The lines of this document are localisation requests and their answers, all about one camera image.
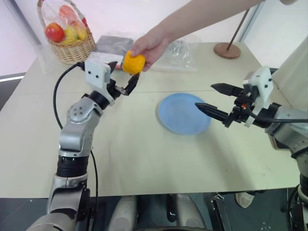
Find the plastic bag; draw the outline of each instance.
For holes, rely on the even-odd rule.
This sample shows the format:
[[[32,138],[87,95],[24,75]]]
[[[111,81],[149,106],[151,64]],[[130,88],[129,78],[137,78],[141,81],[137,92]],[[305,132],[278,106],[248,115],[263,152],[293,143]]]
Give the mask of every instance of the plastic bag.
[[[70,3],[70,0],[44,0],[41,9],[46,37],[62,45],[81,42],[88,36],[86,21],[80,20],[79,12]]]
[[[188,35],[172,42],[151,69],[164,71],[197,71],[195,50],[201,40]]]

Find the white shoe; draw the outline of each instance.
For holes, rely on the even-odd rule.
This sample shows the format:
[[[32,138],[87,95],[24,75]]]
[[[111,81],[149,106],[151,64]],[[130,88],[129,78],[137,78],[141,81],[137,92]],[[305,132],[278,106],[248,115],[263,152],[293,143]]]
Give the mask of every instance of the white shoe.
[[[235,200],[242,208],[247,208],[248,206],[250,206],[252,201],[254,200],[254,197],[255,196],[250,195],[246,192],[238,192],[235,194]]]

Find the fruit basket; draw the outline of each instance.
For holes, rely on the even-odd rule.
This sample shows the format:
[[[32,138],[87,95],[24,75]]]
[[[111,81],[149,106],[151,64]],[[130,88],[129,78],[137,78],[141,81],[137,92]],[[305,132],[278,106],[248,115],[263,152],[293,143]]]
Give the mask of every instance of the fruit basket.
[[[51,26],[52,28],[50,29],[50,31],[55,31],[55,29],[58,29],[59,25],[57,23],[51,23],[47,26],[46,28],[46,24],[42,15],[42,5],[44,3],[44,0],[38,0],[38,17],[40,20],[40,23],[42,24],[44,31],[45,31],[45,35],[47,37],[47,40],[53,50],[53,52],[55,53],[55,55],[59,58],[60,61],[62,61],[65,64],[75,64],[77,62],[80,61],[84,61],[87,59],[87,57],[89,56],[89,54],[91,53],[95,42],[93,39],[93,35],[87,25],[87,21],[85,19],[85,17],[83,16],[83,14],[79,11],[79,9],[76,7],[76,5],[71,1],[71,0],[65,0],[65,2],[69,3],[73,9],[77,12],[76,17],[78,17],[78,20],[80,20],[81,22],[79,23],[79,21],[75,21],[75,24],[78,25],[79,23],[79,27],[83,26],[84,29],[79,31],[74,32],[74,25],[69,25],[65,32],[63,31],[63,29],[61,28],[60,31],[60,36],[61,33],[64,33],[64,35],[66,36],[65,38],[63,38],[62,41],[58,41],[58,38],[55,36],[47,36],[48,34],[46,33],[47,29],[49,29],[48,27]],[[70,7],[66,6],[66,11],[69,11],[70,13],[73,13],[73,10],[69,10]],[[76,39],[73,40],[71,38],[69,38],[67,35],[71,35],[71,34],[77,34],[77,36],[79,36],[79,38],[81,39]]]

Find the table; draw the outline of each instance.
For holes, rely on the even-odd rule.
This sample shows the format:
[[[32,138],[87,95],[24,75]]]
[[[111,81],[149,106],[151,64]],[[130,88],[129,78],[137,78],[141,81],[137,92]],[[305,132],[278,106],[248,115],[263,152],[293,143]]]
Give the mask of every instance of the table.
[[[242,55],[236,60],[216,56],[214,45],[200,44],[197,72],[142,73],[133,93],[121,96],[105,110],[93,139],[99,196],[229,192],[298,184],[296,161],[288,151],[274,150],[260,128],[238,123],[225,128],[212,119],[208,131],[182,136],[160,124],[157,106],[174,92],[191,93],[231,111],[234,98],[214,91],[210,85],[226,82],[240,87],[247,73],[260,64],[244,44],[238,44]],[[67,67],[44,75],[36,60],[0,112],[0,197],[49,196],[60,133],[52,109],[52,91]],[[116,71],[113,78],[124,86],[129,76]],[[81,70],[75,69],[63,79],[57,96],[63,123],[68,107],[89,91]],[[271,99],[288,104],[276,86]],[[88,172],[88,186],[94,192],[91,158]]]

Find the floor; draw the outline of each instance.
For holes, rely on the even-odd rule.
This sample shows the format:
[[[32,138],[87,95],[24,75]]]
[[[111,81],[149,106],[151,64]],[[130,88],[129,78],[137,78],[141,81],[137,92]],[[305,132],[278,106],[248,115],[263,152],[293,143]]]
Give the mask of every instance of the floor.
[[[19,80],[0,83],[0,110],[8,100]],[[202,217],[209,229],[212,228],[209,212],[206,207],[209,193],[192,193]],[[287,231],[284,213],[281,209],[286,204],[286,189],[268,190],[257,194],[252,204],[243,209],[234,199],[234,194],[223,195],[223,203],[233,231]],[[100,197],[99,212],[96,230],[106,229],[112,212],[119,197]],[[0,198],[0,230],[24,231],[37,218],[45,214],[47,199],[25,198],[9,199]],[[150,228],[157,226],[174,226],[166,217],[165,195],[141,196],[140,217],[137,228]],[[83,223],[77,226],[84,230]]]

